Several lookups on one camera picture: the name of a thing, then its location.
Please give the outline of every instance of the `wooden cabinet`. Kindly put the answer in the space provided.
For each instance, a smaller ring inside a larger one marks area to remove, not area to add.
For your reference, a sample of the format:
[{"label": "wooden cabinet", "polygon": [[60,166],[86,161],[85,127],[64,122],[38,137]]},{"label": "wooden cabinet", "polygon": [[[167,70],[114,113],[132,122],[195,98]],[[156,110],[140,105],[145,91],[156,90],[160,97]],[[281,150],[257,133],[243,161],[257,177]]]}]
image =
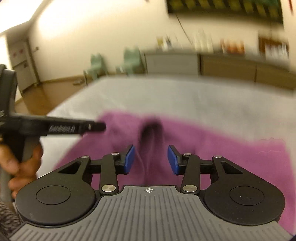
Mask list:
[{"label": "wooden cabinet", "polygon": [[296,75],[272,65],[258,64],[256,82],[280,88],[295,89]]},{"label": "wooden cabinet", "polygon": [[202,56],[202,74],[230,79],[255,81],[256,63],[227,56]]},{"label": "wooden cabinet", "polygon": [[151,51],[144,55],[148,74],[199,74],[199,55],[194,51]]}]

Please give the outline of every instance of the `door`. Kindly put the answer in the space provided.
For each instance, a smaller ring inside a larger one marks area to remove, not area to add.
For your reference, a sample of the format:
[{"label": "door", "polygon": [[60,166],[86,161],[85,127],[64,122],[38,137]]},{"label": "door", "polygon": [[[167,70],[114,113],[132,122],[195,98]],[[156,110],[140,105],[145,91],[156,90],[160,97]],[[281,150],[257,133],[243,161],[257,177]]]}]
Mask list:
[{"label": "door", "polygon": [[27,60],[13,67],[13,70],[17,73],[17,83],[20,91],[24,91],[26,88],[34,84],[35,81]]},{"label": "door", "polygon": [[9,46],[12,69],[17,73],[17,83],[21,92],[37,82],[26,44],[25,41],[19,41]]}]

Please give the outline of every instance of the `blue gripper pad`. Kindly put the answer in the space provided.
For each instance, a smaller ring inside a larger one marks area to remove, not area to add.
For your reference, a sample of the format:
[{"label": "blue gripper pad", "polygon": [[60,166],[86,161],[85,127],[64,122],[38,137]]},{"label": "blue gripper pad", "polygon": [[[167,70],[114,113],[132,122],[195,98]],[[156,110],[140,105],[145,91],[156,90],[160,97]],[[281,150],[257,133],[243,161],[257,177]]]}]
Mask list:
[{"label": "blue gripper pad", "polygon": [[134,159],[135,159],[135,147],[132,146],[132,148],[129,150],[129,152],[126,155],[125,164],[124,164],[124,173],[130,172]]},{"label": "blue gripper pad", "polygon": [[169,161],[170,166],[173,170],[173,173],[175,175],[179,175],[180,167],[178,165],[177,156],[175,155],[175,153],[173,152],[173,150],[170,146],[168,147],[168,161]]}]

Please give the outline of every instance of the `patterned fabric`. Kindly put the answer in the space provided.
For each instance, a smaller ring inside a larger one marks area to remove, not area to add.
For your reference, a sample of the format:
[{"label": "patterned fabric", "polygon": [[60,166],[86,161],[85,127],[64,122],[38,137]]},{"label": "patterned fabric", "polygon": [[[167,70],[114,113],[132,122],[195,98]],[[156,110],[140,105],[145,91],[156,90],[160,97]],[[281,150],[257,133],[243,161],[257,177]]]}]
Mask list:
[{"label": "patterned fabric", "polygon": [[20,224],[19,217],[0,201],[0,232],[7,237]]}]

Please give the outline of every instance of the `bottle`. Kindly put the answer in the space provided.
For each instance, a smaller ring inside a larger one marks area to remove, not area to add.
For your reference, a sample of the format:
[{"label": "bottle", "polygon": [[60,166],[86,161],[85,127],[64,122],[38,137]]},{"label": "bottle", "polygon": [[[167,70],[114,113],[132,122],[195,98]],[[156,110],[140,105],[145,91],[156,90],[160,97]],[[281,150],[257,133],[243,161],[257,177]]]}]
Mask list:
[{"label": "bottle", "polygon": [[221,46],[222,52],[225,53],[226,52],[226,47],[225,47],[224,39],[220,40],[220,46]]},{"label": "bottle", "polygon": [[166,43],[167,43],[168,49],[171,49],[172,48],[172,42],[170,41],[170,38],[168,36],[166,37]]},{"label": "bottle", "polygon": [[278,45],[278,46],[277,46],[277,50],[278,50],[279,58],[283,58],[283,49],[282,49],[282,45]]},{"label": "bottle", "polygon": [[240,54],[244,54],[244,42],[243,41],[240,42],[240,45],[238,47],[238,52]]},{"label": "bottle", "polygon": [[207,39],[203,29],[199,30],[199,40],[200,40],[200,51],[207,52]]},{"label": "bottle", "polygon": [[226,50],[227,50],[227,53],[232,53],[232,47],[231,47],[230,41],[226,42]]},{"label": "bottle", "polygon": [[163,51],[167,51],[167,49],[168,49],[168,44],[166,42],[166,39],[163,38]]},{"label": "bottle", "polygon": [[287,57],[287,46],[285,43],[282,43],[281,45],[282,51],[283,51],[283,56]]},{"label": "bottle", "polygon": [[213,53],[214,52],[214,48],[213,48],[213,41],[211,37],[207,38],[207,51],[209,53]]},{"label": "bottle", "polygon": [[195,51],[200,52],[201,51],[200,39],[198,38],[197,35],[195,35],[193,39],[194,39],[193,46]]}]

